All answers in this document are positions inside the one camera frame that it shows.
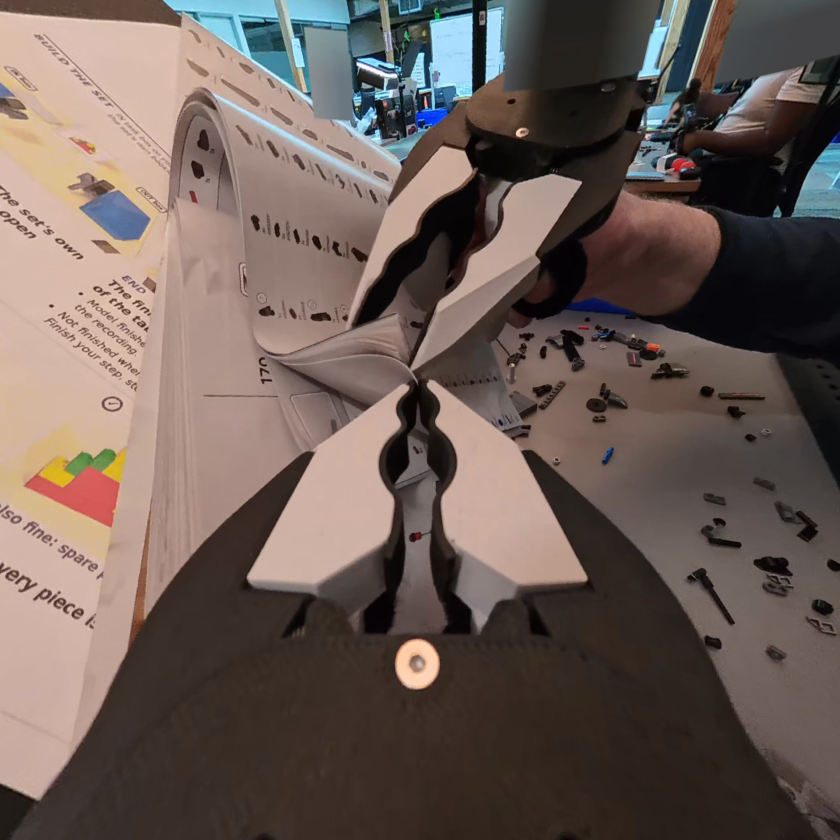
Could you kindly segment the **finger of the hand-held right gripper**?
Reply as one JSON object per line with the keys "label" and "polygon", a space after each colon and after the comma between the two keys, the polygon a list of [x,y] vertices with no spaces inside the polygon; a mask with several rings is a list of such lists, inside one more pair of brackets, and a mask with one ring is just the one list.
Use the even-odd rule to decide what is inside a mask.
{"label": "finger of the hand-held right gripper", "polygon": [[459,343],[498,336],[511,305],[533,287],[538,250],[580,187],[580,181],[549,174],[508,189],[495,234],[467,258],[462,280],[437,303],[416,348],[413,373]]}
{"label": "finger of the hand-held right gripper", "polygon": [[471,238],[477,201],[478,173],[467,153],[441,146],[386,209],[349,326],[378,319],[399,291],[428,311],[444,294],[455,241]]}

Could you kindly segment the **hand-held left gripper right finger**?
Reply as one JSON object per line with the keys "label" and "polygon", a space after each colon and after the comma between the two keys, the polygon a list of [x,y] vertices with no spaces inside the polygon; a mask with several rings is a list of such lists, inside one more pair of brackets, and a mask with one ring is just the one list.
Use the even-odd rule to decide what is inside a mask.
{"label": "hand-held left gripper right finger", "polygon": [[445,630],[467,634],[500,602],[587,585],[527,454],[433,381],[419,385],[419,412],[438,480],[429,552]]}

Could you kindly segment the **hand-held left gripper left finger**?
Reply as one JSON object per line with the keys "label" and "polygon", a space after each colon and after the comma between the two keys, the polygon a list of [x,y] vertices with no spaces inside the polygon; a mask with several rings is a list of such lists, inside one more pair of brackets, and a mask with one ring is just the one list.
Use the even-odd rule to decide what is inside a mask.
{"label": "hand-held left gripper left finger", "polygon": [[417,385],[402,384],[316,447],[248,572],[256,589],[314,595],[386,634],[405,563],[396,482],[409,465]]}

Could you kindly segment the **thick lego instruction booklet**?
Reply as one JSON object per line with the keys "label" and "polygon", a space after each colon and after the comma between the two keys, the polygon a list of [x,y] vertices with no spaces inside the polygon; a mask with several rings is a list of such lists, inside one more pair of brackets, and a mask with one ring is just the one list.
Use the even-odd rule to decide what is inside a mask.
{"label": "thick lego instruction booklet", "polygon": [[188,557],[293,459],[401,384],[467,245],[444,231],[348,327],[400,164],[182,19],[149,570]]}

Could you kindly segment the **person's right forearm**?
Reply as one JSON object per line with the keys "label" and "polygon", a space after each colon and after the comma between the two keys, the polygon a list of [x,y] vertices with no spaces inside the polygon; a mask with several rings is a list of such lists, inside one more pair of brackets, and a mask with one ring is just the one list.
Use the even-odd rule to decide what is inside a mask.
{"label": "person's right forearm", "polygon": [[687,304],[641,318],[741,350],[839,364],[839,221],[704,206],[718,257]]}

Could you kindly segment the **scattered loose lego pieces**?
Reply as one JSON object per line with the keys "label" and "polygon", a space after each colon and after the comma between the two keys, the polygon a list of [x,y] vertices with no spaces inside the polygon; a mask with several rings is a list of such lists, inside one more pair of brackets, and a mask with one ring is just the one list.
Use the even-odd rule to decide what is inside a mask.
{"label": "scattered loose lego pieces", "polygon": [[604,511],[702,634],[838,657],[838,487],[766,354],[622,317],[520,330],[516,387],[565,381],[522,441]]}

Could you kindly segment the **person's right hand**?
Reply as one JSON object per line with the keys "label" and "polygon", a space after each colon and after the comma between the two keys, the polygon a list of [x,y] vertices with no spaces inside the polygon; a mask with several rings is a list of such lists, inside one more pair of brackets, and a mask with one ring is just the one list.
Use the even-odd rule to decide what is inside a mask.
{"label": "person's right hand", "polygon": [[719,256],[721,231],[699,208],[621,192],[611,216],[581,246],[586,272],[572,302],[598,298],[664,316],[698,292]]}

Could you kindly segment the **black stand pole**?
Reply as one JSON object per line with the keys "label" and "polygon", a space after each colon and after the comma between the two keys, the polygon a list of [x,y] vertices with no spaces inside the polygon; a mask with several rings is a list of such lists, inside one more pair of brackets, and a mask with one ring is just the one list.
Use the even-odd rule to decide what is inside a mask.
{"label": "black stand pole", "polygon": [[471,21],[471,95],[487,83],[487,13],[488,1],[472,1]]}

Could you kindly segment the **wooden table with red items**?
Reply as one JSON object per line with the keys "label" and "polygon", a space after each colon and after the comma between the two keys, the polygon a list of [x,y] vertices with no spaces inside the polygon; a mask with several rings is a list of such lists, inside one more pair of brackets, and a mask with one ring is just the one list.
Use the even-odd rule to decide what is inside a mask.
{"label": "wooden table with red items", "polygon": [[623,190],[642,198],[687,203],[697,191],[700,179],[682,180],[672,171],[658,172],[653,166],[663,148],[643,144],[629,166]]}

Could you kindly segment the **whiteboard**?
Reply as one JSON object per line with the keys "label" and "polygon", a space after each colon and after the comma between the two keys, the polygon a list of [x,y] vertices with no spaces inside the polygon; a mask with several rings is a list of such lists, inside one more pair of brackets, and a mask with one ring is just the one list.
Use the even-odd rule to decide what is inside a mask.
{"label": "whiteboard", "polygon": [[473,91],[473,22],[467,14],[430,21],[434,88],[455,88],[457,97]]}

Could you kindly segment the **large printed task sheet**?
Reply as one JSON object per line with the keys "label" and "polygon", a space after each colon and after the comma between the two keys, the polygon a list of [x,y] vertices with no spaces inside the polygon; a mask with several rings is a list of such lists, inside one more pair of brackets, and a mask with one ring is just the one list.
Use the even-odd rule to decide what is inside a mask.
{"label": "large printed task sheet", "polygon": [[181,31],[1,22],[1,776],[72,748],[162,259]]}

